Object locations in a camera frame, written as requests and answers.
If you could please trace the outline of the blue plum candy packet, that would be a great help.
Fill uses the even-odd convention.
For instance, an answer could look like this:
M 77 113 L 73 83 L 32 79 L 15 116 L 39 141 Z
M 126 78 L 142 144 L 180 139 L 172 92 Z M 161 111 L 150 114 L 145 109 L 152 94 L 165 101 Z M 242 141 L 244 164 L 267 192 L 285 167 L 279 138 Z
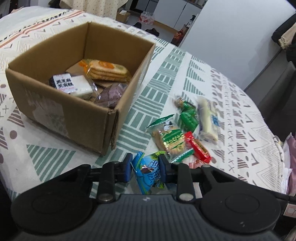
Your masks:
M 132 160 L 132 168 L 142 194 L 149 194 L 152 187 L 164 188 L 161 181 L 158 157 L 165 154 L 165 151 L 157 151 L 155 153 L 145 155 L 138 152 Z

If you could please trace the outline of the orange red snack packet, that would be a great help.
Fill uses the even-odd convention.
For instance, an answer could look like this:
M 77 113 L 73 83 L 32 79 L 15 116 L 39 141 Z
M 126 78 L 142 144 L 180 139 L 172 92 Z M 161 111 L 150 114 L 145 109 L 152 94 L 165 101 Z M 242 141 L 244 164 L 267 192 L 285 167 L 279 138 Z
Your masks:
M 200 161 L 195 156 L 189 157 L 189 168 L 190 169 L 199 168 L 199 167 L 203 166 L 204 164 L 205 164 L 205 162 Z

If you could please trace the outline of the red sesame candy packet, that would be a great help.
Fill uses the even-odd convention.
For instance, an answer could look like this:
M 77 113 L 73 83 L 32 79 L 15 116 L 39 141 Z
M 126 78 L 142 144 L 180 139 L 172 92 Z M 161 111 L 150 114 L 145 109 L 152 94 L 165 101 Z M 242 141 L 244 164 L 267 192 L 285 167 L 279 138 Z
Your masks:
M 194 150 L 195 157 L 206 164 L 209 164 L 211 162 L 211 155 L 208 152 L 208 150 L 202 145 L 202 143 L 194 138 L 192 132 L 186 132 L 184 134 L 186 145 L 189 148 L 192 148 Z

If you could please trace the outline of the orange biscuit packet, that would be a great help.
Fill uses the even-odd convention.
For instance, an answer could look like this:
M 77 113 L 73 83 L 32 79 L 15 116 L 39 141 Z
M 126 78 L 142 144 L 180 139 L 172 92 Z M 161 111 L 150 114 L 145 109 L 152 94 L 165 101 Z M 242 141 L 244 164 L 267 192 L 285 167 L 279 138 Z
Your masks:
M 129 82 L 132 77 L 128 69 L 119 64 L 93 59 L 82 59 L 78 64 L 93 80 Z

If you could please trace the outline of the green white cookie packet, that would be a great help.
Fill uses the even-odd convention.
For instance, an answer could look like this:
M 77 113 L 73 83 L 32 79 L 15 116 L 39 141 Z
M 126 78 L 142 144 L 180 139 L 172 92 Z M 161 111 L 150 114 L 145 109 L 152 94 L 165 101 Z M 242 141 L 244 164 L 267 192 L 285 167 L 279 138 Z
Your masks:
M 165 151 L 169 162 L 182 162 L 194 154 L 193 148 L 185 141 L 185 134 L 175 124 L 174 114 L 158 118 L 146 127 L 160 151 Z

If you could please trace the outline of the dark green candy packet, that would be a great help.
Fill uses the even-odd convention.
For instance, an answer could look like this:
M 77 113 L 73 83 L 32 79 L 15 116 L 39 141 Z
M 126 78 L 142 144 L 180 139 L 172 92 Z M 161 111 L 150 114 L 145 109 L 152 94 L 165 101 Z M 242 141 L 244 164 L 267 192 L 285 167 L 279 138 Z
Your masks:
M 196 107 L 191 103 L 184 101 L 181 108 L 180 119 L 187 131 L 194 132 L 199 125 Z

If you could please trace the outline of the white blue cake bar packet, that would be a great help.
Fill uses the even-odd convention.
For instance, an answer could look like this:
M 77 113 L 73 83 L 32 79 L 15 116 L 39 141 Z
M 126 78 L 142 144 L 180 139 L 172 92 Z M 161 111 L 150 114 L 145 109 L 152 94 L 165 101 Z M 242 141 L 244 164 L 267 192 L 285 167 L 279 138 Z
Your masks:
M 215 105 L 212 101 L 204 97 L 199 97 L 197 99 L 197 104 L 199 117 L 199 139 L 210 142 L 214 145 L 220 145 L 220 124 Z

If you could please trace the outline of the brown nut candy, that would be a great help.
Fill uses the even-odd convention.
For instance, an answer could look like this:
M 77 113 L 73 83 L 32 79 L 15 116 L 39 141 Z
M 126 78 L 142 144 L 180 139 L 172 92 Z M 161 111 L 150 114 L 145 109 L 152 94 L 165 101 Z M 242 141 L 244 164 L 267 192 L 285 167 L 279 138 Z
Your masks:
M 174 105 L 178 109 L 183 109 L 184 108 L 184 99 L 182 97 L 178 97 L 174 100 Z

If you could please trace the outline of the brown purple snack packet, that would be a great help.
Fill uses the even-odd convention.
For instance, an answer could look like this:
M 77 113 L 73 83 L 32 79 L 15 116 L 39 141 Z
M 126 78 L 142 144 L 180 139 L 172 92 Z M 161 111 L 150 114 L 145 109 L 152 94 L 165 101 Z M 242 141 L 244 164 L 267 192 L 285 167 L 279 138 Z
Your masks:
M 125 83 L 115 83 L 106 87 L 94 100 L 94 104 L 114 109 L 128 87 Z

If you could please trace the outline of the patterned bed sheet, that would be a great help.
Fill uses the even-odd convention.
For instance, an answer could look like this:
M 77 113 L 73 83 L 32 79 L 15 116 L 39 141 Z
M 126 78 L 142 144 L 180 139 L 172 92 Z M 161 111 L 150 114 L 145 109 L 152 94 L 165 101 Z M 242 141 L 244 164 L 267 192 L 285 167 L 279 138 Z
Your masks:
M 86 22 L 101 23 L 156 44 L 147 74 L 133 100 L 115 150 L 103 157 L 67 141 L 25 117 L 17 108 L 5 70 L 34 45 Z M 211 155 L 211 165 L 252 185 L 286 193 L 283 150 L 251 98 L 226 76 L 169 42 L 78 10 L 20 9 L 1 18 L 1 175 L 8 196 L 56 177 L 82 163 L 101 167 L 126 153 L 157 151 L 147 127 L 172 115 L 181 124 L 177 99 L 202 111 L 194 135 Z

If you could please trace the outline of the black sesame cake packet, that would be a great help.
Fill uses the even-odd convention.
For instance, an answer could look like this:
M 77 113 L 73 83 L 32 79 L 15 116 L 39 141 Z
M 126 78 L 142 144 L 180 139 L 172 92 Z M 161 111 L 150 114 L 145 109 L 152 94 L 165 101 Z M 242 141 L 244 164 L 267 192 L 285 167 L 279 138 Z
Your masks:
M 57 90 L 84 100 L 91 99 L 93 94 L 97 92 L 95 83 L 84 75 L 79 74 L 64 73 L 53 75 L 48 83 Z

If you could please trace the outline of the pink cloth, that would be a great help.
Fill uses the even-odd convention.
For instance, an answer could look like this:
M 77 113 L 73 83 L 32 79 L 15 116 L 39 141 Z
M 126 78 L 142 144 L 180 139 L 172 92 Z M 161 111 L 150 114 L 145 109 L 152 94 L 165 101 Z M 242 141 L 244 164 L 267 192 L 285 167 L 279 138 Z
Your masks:
M 283 144 L 284 169 L 283 178 L 285 194 L 295 197 L 295 136 L 290 133 Z

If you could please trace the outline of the dark chair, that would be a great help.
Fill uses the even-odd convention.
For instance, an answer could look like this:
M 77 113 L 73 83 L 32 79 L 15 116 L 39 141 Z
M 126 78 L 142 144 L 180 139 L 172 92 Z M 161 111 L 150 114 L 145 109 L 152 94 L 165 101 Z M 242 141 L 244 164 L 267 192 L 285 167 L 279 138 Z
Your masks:
M 281 24 L 271 39 L 280 51 L 245 92 L 272 133 L 283 141 L 295 133 L 295 15 Z

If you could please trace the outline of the red fire extinguisher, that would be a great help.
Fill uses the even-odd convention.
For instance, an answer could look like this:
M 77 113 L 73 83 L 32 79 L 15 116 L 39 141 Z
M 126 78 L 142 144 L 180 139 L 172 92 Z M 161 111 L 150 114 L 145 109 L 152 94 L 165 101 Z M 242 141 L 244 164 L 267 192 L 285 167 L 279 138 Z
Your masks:
M 182 40 L 184 39 L 186 33 L 188 32 L 189 28 L 191 27 L 193 21 L 195 20 L 196 15 L 192 15 L 191 19 L 186 25 L 183 25 L 183 27 L 174 35 L 171 44 L 175 46 L 179 46 Z

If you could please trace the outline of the black shoe right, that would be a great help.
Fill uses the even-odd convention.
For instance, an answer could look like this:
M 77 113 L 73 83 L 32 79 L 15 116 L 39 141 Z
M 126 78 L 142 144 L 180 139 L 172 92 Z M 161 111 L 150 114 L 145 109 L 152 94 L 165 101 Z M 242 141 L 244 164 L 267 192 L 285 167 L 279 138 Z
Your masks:
M 154 35 L 154 36 L 156 36 L 156 37 L 159 37 L 159 32 L 155 28 L 146 29 L 145 31 L 152 34 L 152 35 Z

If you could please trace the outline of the black shoe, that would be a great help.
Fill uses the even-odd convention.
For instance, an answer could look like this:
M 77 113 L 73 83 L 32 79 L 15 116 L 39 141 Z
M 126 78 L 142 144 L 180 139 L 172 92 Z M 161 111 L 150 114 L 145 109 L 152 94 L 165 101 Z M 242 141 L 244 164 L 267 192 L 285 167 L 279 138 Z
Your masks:
M 156 36 L 156 37 L 159 37 L 159 32 L 155 28 L 146 29 L 145 31 L 152 34 L 152 35 L 154 35 L 154 36 Z
M 142 28 L 142 24 L 140 22 L 135 23 L 133 26 L 138 28 L 138 29 Z

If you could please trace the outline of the black shoe left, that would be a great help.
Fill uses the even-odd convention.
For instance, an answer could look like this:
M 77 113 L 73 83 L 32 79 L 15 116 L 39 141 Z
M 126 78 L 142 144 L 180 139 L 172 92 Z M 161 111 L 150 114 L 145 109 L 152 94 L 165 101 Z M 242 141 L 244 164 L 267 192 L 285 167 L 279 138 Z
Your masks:
M 138 29 L 142 28 L 142 24 L 140 22 L 135 23 L 133 26 L 138 28 Z

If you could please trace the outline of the small cardboard box on floor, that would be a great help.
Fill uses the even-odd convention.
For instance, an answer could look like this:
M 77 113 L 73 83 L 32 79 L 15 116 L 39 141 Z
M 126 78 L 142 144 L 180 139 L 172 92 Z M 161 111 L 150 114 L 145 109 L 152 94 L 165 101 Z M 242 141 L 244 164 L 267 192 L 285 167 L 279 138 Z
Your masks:
M 129 17 L 130 17 L 130 12 L 128 12 L 128 11 L 126 11 L 124 9 L 118 11 L 117 14 L 116 14 L 116 20 L 118 22 L 121 22 L 121 23 L 127 23 Z

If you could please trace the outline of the pack of water bottles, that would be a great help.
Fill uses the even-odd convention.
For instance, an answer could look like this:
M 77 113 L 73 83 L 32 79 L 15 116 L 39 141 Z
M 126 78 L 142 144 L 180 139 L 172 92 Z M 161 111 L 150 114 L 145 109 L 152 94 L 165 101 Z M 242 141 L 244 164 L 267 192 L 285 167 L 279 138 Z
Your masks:
M 143 11 L 140 14 L 139 22 L 147 25 L 153 25 L 154 24 L 154 13 L 150 13 L 147 11 Z

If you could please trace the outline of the white cabinet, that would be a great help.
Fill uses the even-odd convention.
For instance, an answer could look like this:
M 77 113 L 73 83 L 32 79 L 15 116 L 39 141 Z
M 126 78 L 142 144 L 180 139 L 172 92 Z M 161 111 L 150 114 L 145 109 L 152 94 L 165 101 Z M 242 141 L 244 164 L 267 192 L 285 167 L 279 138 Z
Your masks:
M 201 13 L 206 1 L 160 0 L 154 10 L 156 24 L 179 31 L 193 15 Z

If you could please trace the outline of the dotted tablecloth round table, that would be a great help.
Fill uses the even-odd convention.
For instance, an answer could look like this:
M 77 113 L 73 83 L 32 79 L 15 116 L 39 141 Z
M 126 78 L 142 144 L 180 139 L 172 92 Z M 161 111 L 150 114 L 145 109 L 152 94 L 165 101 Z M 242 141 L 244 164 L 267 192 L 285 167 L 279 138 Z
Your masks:
M 124 6 L 128 0 L 63 0 L 60 1 L 62 9 L 76 9 L 100 17 L 115 19 L 117 10 Z

